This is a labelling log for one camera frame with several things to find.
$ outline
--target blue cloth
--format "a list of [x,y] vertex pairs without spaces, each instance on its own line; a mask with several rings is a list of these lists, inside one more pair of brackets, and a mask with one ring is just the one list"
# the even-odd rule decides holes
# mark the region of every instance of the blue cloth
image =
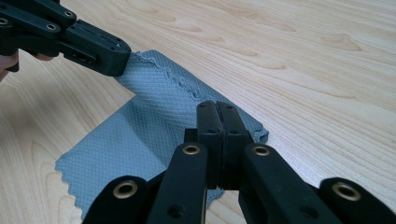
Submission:
[[[123,175],[150,180],[166,169],[174,149],[183,143],[184,129],[196,127],[196,106],[225,97],[160,52],[133,53],[117,81],[135,97],[57,160],[55,169],[76,196],[84,218],[97,195]],[[255,142],[268,132],[239,109]],[[208,201],[221,195],[209,190]]]

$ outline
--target screw hole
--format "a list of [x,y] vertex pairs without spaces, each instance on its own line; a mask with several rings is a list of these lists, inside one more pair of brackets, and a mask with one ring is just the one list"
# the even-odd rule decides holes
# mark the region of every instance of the screw hole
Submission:
[[255,153],[258,156],[268,156],[270,154],[270,150],[268,150],[265,147],[254,147],[253,153]]
[[168,208],[168,216],[172,218],[181,218],[185,212],[186,208],[180,203],[172,204]]
[[4,18],[0,18],[0,25],[7,25],[8,24],[8,20],[4,19]]
[[56,30],[56,26],[54,24],[48,24],[47,29],[49,30]]
[[113,190],[114,197],[118,199],[127,199],[137,192],[137,184],[132,180],[126,180],[119,183]]
[[310,206],[301,206],[300,212],[303,214],[304,217],[308,219],[316,219],[319,217],[319,213],[317,212],[317,210]]
[[200,148],[196,146],[186,146],[183,148],[183,152],[188,154],[188,155],[195,155],[198,154],[200,151]]
[[71,17],[71,16],[73,16],[73,13],[72,13],[71,11],[66,11],[66,12],[64,13],[64,15],[66,15],[66,16],[68,16],[68,17]]
[[361,194],[349,186],[348,184],[338,182],[332,185],[332,190],[340,197],[349,201],[358,201],[361,198]]

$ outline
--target finger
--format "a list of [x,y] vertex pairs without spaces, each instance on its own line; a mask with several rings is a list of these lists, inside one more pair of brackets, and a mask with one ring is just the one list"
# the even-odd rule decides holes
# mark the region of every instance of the finger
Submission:
[[35,57],[41,61],[51,61],[52,60],[52,57],[46,56],[44,54],[37,54],[37,55],[35,55]]
[[1,80],[3,80],[3,78],[4,78],[7,74],[8,74],[8,71],[2,71],[2,72],[0,73],[0,82],[1,82]]
[[18,53],[12,56],[0,55],[0,71],[15,65],[18,62]]

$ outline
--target textured fabric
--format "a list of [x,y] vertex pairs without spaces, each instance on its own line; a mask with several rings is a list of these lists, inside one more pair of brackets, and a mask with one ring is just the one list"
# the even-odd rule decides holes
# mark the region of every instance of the textured fabric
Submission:
[[[196,106],[225,97],[160,52],[134,53],[117,81],[136,96],[89,133],[56,162],[76,206],[87,214],[93,200],[111,180],[136,175],[150,180],[166,169],[184,129],[195,128]],[[268,132],[244,111],[242,120],[255,142]],[[208,201],[221,195],[210,190]]]

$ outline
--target wooden table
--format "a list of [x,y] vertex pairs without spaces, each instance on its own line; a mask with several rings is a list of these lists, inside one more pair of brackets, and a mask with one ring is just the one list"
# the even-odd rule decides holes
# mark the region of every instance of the wooden table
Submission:
[[[156,49],[245,109],[308,183],[341,176],[396,211],[394,1],[64,1]],[[0,83],[0,223],[80,223],[56,160],[133,94],[62,57],[21,53]],[[237,192],[206,223],[244,223]]]

